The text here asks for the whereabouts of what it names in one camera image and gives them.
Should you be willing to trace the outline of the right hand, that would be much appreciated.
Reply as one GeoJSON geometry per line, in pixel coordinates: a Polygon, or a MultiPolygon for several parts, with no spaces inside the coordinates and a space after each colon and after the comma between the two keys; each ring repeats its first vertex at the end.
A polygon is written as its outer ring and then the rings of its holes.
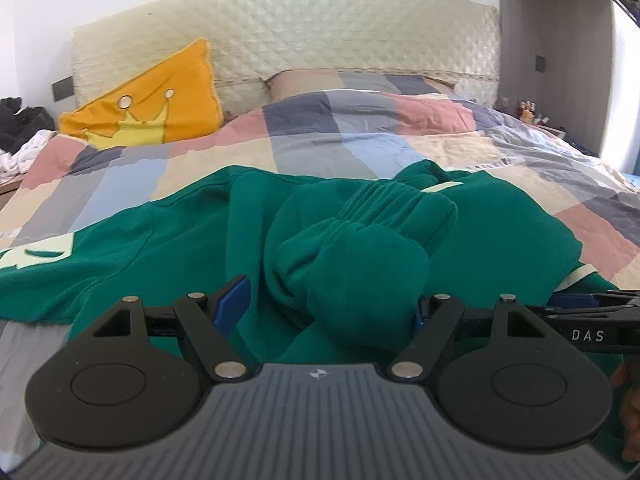
{"type": "Polygon", "coordinates": [[[614,389],[623,388],[622,403],[620,404],[620,421],[624,427],[623,460],[638,462],[640,456],[640,412],[639,390],[630,384],[630,374],[626,362],[620,364],[611,376],[614,389]]]}

